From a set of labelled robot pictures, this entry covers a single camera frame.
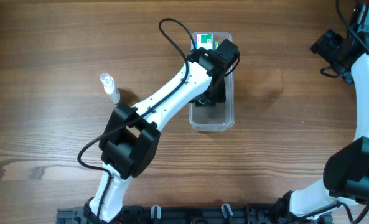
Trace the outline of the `white green medicine box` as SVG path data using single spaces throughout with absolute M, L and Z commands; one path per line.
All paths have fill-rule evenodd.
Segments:
M 213 49 L 213 34 L 197 34 L 196 48 Z

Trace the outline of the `green Zam-Buk ointment box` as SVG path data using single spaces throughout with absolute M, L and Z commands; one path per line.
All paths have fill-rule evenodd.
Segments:
M 214 101 L 211 101 L 209 99 L 197 99 L 195 100 L 195 106 L 196 107 L 215 107 L 216 103 Z

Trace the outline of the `blue medicine box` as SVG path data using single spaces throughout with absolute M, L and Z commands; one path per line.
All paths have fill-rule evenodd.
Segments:
M 212 41 L 212 40 L 207 40 L 206 42 L 196 42 L 195 46 L 197 49 L 203 47 L 207 50 L 215 50 L 219 45 L 219 42 L 217 41 Z

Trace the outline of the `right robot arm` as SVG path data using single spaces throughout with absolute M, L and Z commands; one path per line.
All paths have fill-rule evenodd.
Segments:
M 346 37 L 327 30 L 310 50 L 329 63 L 322 75 L 333 70 L 331 78 L 355 86 L 355 137 L 328 159 L 321 179 L 289 191 L 274 204 L 269 212 L 273 223 L 330 223 L 331 211 L 340 207 L 350 223 L 360 223 L 369 212 L 369 2 L 357 1 L 349 21 L 339 2 L 335 8 Z

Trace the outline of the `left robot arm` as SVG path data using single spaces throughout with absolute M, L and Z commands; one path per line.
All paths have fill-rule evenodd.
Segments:
M 215 50 L 192 49 L 181 70 L 161 89 L 133 106 L 120 103 L 114 108 L 104 133 L 92 141 L 101 150 L 103 177 L 85 206 L 90 223 L 117 219 L 130 180 L 151 163 L 163 128 L 186 104 L 225 102 L 224 79 L 239 57 L 237 45 L 228 39 Z

